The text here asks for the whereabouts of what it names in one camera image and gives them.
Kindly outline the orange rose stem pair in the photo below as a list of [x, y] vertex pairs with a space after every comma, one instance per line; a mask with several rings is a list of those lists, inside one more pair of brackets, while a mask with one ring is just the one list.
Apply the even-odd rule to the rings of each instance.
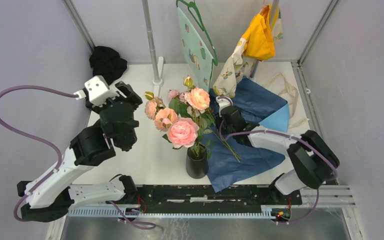
[[144, 97], [147, 100], [144, 107], [146, 117], [154, 122], [157, 130], [168, 132], [169, 128], [178, 121], [179, 115], [152, 92], [146, 91]]

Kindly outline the dark blue wrapping paper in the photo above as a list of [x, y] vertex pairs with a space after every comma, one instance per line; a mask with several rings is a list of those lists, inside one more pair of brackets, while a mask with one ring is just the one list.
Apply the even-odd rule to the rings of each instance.
[[[248, 78], [243, 78], [237, 84], [232, 102], [246, 122], [257, 124], [288, 104], [282, 97]], [[229, 138], [228, 144], [240, 157], [240, 162], [237, 162], [231, 151], [213, 133], [206, 134], [203, 142], [208, 140], [213, 144], [207, 176], [215, 192], [271, 170], [285, 160], [285, 156], [277, 152], [241, 145]]]

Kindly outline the orange rose stem with bud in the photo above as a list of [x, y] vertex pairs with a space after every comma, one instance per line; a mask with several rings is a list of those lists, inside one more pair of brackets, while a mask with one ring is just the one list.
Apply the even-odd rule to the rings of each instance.
[[210, 108], [209, 93], [194, 85], [190, 76], [183, 79], [183, 85], [186, 91], [179, 93], [175, 98], [179, 102], [179, 114], [184, 118], [190, 118], [199, 127], [197, 138], [193, 146], [188, 150], [191, 152], [191, 158], [198, 160], [204, 157], [207, 150], [213, 146], [213, 142], [208, 140], [203, 142], [205, 135], [211, 134], [211, 127], [215, 125], [215, 118], [212, 116], [213, 110]]

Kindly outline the cream ribbon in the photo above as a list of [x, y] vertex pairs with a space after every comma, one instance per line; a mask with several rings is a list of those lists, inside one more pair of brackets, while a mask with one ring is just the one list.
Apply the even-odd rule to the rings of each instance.
[[297, 115], [299, 100], [301, 98], [299, 90], [288, 81], [283, 73], [276, 73], [270, 80], [263, 83], [262, 86], [287, 101], [289, 117], [288, 130], [295, 130], [303, 126], [308, 126], [310, 119], [306, 116]]

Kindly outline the pink flower bouquet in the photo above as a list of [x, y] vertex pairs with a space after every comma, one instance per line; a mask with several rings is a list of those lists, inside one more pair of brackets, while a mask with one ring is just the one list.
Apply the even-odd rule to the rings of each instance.
[[217, 127], [217, 121], [216, 117], [213, 115], [211, 111], [208, 112], [208, 117], [211, 122], [211, 126], [209, 129], [212, 131], [212, 133], [218, 138], [221, 143], [230, 150], [230, 152], [233, 154], [233, 156], [236, 158], [237, 162], [241, 162], [241, 158], [234, 152], [232, 147], [224, 140], [224, 138], [221, 136], [221, 130], [219, 127]]

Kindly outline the light blue wrapping paper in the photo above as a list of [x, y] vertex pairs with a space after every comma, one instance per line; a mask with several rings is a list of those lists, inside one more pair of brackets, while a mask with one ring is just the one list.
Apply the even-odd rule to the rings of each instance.
[[289, 127], [290, 110], [288, 104], [285, 104], [279, 110], [269, 115], [260, 122], [260, 125], [267, 129], [279, 132], [287, 132]]

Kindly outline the pink peony stem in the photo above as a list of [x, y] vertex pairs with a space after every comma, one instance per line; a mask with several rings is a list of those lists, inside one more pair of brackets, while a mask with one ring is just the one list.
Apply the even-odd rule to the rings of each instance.
[[172, 143], [174, 149], [190, 148], [194, 145], [197, 138], [197, 130], [199, 126], [194, 123], [191, 118], [180, 116], [178, 96], [171, 97], [169, 108], [178, 114], [178, 121], [174, 123], [168, 130], [167, 140]]

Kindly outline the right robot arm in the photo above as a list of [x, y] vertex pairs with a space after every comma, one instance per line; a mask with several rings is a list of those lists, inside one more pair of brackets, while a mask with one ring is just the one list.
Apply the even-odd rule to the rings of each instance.
[[269, 189], [269, 199], [282, 204], [289, 194], [305, 187], [317, 190], [323, 183], [338, 176], [339, 159], [320, 135], [307, 130], [300, 135], [266, 128], [257, 123], [247, 123], [236, 106], [221, 107], [220, 133], [225, 139], [233, 138], [244, 146], [266, 149], [288, 157], [293, 169], [282, 173]]

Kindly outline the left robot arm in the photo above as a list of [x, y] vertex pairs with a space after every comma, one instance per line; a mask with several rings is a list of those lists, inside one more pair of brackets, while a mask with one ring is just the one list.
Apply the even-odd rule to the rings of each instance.
[[116, 149], [129, 151], [137, 141], [139, 122], [134, 111], [141, 97], [129, 84], [118, 82], [114, 89], [105, 87], [101, 105], [90, 104], [99, 119], [74, 137], [61, 159], [33, 181], [20, 181], [18, 195], [25, 199], [20, 208], [23, 221], [48, 223], [67, 215], [70, 210], [99, 202], [133, 203], [138, 195], [133, 179], [118, 174], [108, 182], [75, 184], [84, 173], [116, 155]]

